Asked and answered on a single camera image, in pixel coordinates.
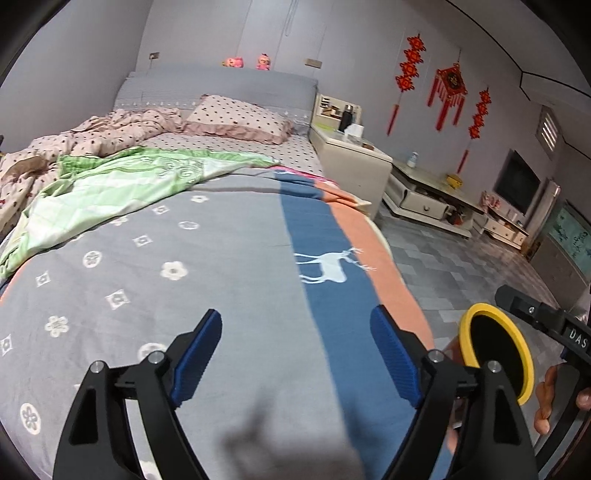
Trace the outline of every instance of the red hanging ornament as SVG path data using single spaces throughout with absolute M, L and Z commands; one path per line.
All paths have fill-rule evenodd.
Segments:
M 425 44 L 421 40 L 421 34 L 416 37 L 408 37 L 407 40 L 411 48 L 409 50 L 404 50 L 407 61 L 400 64 L 402 75 L 396 77 L 396 83 L 398 84 L 398 88 L 400 88 L 400 96 L 398 97 L 398 102 L 394 105 L 392 116 L 388 123 L 388 135 L 392 133 L 392 129 L 394 128 L 394 122 L 398 116 L 402 94 L 408 90 L 414 90 L 413 77 L 418 77 L 417 63 L 423 63 L 421 52 L 427 50 Z
M 492 103 L 491 94 L 488 91 L 488 87 L 486 90 L 479 92 L 480 94 L 480 102 L 476 104 L 476 115 L 472 115 L 474 119 L 474 123 L 468 128 L 468 133 L 470 134 L 470 140 L 468 141 L 468 146 L 464 151 L 464 155 L 462 156 L 462 160 L 460 161 L 460 165 L 457 168 L 457 173 L 460 174 L 464 165 L 466 164 L 466 159 L 468 158 L 468 151 L 470 148 L 470 143 L 472 140 L 480 138 L 480 129 L 484 127 L 484 117 L 488 115 L 488 105 Z
M 433 80 L 431 95 L 429 95 L 429 101 L 427 102 L 428 106 L 432 106 L 436 94 L 443 102 L 443 107 L 439 114 L 437 125 L 435 126 L 437 131 L 441 131 L 443 124 L 445 123 L 447 112 L 454 106 L 457 106 L 457 111 L 456 116 L 453 118 L 453 124 L 457 125 L 460 115 L 462 114 L 467 93 L 468 91 L 466 90 L 464 79 L 462 78 L 459 63 L 454 63 L 453 66 L 448 69 L 437 71 L 435 79 Z

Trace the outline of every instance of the blue gripper pad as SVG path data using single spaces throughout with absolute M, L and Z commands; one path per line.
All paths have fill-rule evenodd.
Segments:
M 417 408 L 423 399 L 420 372 L 398 334 L 404 335 L 406 340 L 410 335 L 414 337 L 416 342 L 420 343 L 420 340 L 413 333 L 395 327 L 394 321 L 388 317 L 389 314 L 384 307 L 374 308 L 369 320 L 370 330 L 388 373 L 398 390 L 398 395 Z
M 221 337 L 222 317 L 212 310 L 174 370 L 170 400 L 175 408 L 179 408 L 182 402 L 195 395 L 203 372 Z

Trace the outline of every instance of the orange stripe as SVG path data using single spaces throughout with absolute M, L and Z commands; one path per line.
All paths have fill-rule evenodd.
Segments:
M 25 268 L 25 265 L 29 263 L 29 260 L 27 260 L 25 263 L 23 263 L 21 265 L 21 267 L 17 270 L 17 272 L 14 274 L 14 276 L 12 277 L 11 281 L 8 283 L 8 287 L 6 287 L 6 290 L 4 290 L 4 293 L 2 294 L 2 296 L 0 297 L 0 305 L 2 305 L 2 302 L 4 301 L 4 299 L 6 298 L 7 293 L 10 291 L 10 289 L 12 288 L 12 285 L 15 283 L 15 280 L 21 275 L 23 269 Z
M 321 181 L 314 181 L 314 186 L 324 192 L 322 195 L 322 200 L 326 203 L 338 202 L 342 203 L 343 205 L 348 205 L 352 208 L 355 208 L 358 205 L 355 197 L 344 190 L 336 189 Z
M 423 311 L 404 284 L 400 272 L 380 243 L 363 214 L 343 203 L 330 202 L 330 209 L 342 231 L 355 248 L 363 265 L 374 267 L 367 274 L 374 284 L 379 301 L 402 330 L 413 332 L 427 350 L 435 348 L 433 334 Z

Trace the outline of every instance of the small bottle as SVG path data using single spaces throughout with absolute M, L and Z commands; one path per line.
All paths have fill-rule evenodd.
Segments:
M 418 153 L 413 152 L 413 154 L 407 160 L 407 165 L 411 168 L 414 168 L 417 166 L 417 160 L 418 160 Z
M 353 123 L 353 105 L 345 105 L 343 116 L 340 119 L 339 132 L 345 133 L 345 128 Z

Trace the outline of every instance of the green blanket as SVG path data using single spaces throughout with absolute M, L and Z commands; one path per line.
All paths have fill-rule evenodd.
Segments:
M 242 167 L 271 167 L 264 155 L 132 147 L 106 158 L 60 159 L 60 178 L 27 207 L 0 255 L 0 285 L 33 255 L 110 218 Z

